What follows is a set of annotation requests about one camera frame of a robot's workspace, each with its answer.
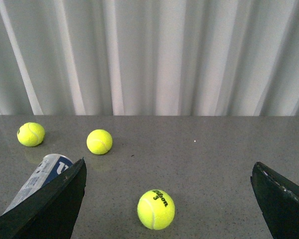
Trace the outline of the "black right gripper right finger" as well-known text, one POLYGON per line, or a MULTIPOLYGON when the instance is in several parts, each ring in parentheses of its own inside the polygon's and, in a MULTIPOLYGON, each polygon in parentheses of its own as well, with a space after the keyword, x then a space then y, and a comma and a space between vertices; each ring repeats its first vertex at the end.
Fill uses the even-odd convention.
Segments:
POLYGON ((261 162, 251 185, 272 237, 299 239, 299 186, 261 162))

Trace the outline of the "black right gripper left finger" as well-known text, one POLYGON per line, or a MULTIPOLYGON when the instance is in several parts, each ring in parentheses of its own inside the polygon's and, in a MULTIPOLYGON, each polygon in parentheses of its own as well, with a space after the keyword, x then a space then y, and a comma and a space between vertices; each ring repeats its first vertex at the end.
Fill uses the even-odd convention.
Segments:
POLYGON ((69 239, 85 194, 84 159, 0 216, 0 239, 69 239))

